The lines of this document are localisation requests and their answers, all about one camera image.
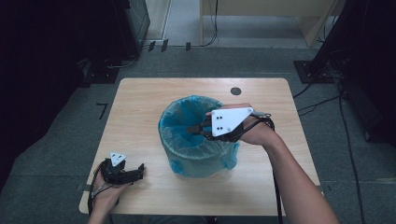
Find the trash bag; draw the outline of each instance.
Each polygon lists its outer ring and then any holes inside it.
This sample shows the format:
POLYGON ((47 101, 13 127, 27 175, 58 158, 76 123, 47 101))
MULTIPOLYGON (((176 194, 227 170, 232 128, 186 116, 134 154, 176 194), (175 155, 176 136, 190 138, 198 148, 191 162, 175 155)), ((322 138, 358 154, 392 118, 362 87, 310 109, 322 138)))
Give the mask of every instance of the trash bag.
POLYGON ((221 106, 215 99, 193 95, 174 101, 163 111, 158 129, 174 173, 206 177, 235 167, 238 143, 208 141, 200 134, 187 133, 187 127, 202 123, 206 112, 221 106))

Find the person's left hand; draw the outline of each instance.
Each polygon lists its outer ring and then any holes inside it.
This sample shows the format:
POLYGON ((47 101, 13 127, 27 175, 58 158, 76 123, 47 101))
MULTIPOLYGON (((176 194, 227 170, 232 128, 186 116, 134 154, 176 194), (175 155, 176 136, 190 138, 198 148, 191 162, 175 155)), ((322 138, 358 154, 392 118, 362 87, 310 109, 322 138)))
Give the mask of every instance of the person's left hand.
MULTIPOLYGON (((104 184, 105 180, 103 179, 102 172, 99 171, 93 184, 93 191, 96 191, 104 184)), ((128 186, 130 184, 112 186, 97 194, 93 199, 92 213, 88 223, 103 223, 108 213, 116 205, 117 200, 128 186)))

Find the wooden table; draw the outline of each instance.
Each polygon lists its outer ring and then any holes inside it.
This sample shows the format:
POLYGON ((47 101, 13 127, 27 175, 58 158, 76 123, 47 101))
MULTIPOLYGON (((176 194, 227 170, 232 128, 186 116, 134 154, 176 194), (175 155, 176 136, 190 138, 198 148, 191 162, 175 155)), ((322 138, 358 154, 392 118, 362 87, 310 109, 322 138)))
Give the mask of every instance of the wooden table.
MULTIPOLYGON (((214 16, 217 0, 201 0, 200 40, 204 44, 204 16, 214 16)), ((308 47, 313 47, 338 0, 226 0, 219 1, 219 16, 294 17, 308 47)))
MULTIPOLYGON (((206 178, 175 175, 158 133, 162 112, 171 102, 190 95, 203 95, 224 104, 249 102, 271 113, 276 131, 296 160, 319 185, 288 82, 283 78, 125 78, 121 81, 92 172, 110 151, 127 155, 125 170, 141 163, 144 179, 120 197, 116 214, 276 216, 272 168, 262 147, 241 142, 238 163, 206 178), (242 93, 232 95, 231 88, 242 93)), ((79 205, 88 213, 88 192, 79 205)))

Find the human arm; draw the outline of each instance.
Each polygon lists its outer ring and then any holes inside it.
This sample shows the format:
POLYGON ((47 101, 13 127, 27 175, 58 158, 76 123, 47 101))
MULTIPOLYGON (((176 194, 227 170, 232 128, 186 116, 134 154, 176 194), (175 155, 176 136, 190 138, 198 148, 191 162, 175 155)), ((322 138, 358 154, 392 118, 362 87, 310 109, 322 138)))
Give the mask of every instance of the human arm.
MULTIPOLYGON (((102 177, 102 173, 99 171, 98 176, 93 184, 93 190, 99 189, 103 186, 105 180, 102 177)), ((110 213, 111 209, 116 205, 117 199, 121 194, 130 186, 130 184, 124 184, 119 186, 109 187, 108 189, 97 194, 93 199, 93 208, 89 224, 102 224, 105 223, 106 217, 110 213)))
MULTIPOLYGON (((251 105, 226 105, 221 109, 237 107, 251 107, 251 105)), ((248 117, 244 121, 244 127, 255 120, 253 117, 248 117)), ((259 123, 242 135, 240 140, 262 146, 267 152, 290 223, 338 223, 326 199, 277 133, 266 124, 259 123)))

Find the table top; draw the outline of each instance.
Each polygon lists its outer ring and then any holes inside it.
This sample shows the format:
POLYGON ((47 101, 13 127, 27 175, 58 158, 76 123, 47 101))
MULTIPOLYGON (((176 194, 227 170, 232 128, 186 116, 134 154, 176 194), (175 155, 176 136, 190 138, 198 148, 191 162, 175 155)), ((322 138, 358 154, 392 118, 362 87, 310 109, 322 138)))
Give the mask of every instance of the table top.
MULTIPOLYGON (((316 185, 318 175, 311 158, 290 87, 284 78, 125 78, 95 156, 93 170, 109 152, 127 156, 125 171, 145 163, 144 178, 120 197, 115 214, 276 216, 272 167, 262 147, 240 142, 238 162, 205 178, 173 173, 158 133, 162 112, 173 101, 203 95, 224 104, 251 103, 272 114, 276 132, 316 185), (242 93, 233 95, 231 88, 242 93)), ((88 213, 88 192, 79 210, 88 213)))

